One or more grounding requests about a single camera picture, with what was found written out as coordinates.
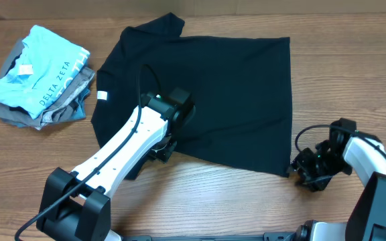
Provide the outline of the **black t-shirt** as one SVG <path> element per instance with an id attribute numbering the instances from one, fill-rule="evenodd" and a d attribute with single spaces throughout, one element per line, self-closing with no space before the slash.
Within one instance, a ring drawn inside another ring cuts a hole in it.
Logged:
<path id="1" fill-rule="evenodd" d="M 290 39 L 184 37 L 168 13 L 125 28 L 97 72 L 91 123 L 105 145 L 127 122 L 139 93 L 181 88 L 196 112 L 176 151 L 238 169 L 287 177 L 292 137 Z"/>

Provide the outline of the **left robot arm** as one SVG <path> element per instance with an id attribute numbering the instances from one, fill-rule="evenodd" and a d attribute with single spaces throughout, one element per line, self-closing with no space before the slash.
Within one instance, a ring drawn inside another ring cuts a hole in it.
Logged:
<path id="1" fill-rule="evenodd" d="M 140 161 L 166 162 L 174 135 L 195 112 L 191 94 L 141 97 L 124 126 L 96 154 L 71 172 L 56 168 L 47 178 L 36 227 L 54 240 L 121 240 L 111 230 L 111 199 Z"/>

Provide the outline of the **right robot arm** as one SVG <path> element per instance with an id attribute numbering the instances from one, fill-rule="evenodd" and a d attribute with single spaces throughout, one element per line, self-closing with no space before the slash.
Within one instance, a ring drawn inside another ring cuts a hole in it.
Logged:
<path id="1" fill-rule="evenodd" d="M 364 190 L 343 223 L 310 220 L 290 240 L 382 240 L 386 241 L 386 151 L 381 140 L 360 132 L 353 120 L 340 118 L 326 125 L 329 138 L 305 148 L 290 164 L 298 185 L 323 191 L 338 173 L 356 173 Z"/>

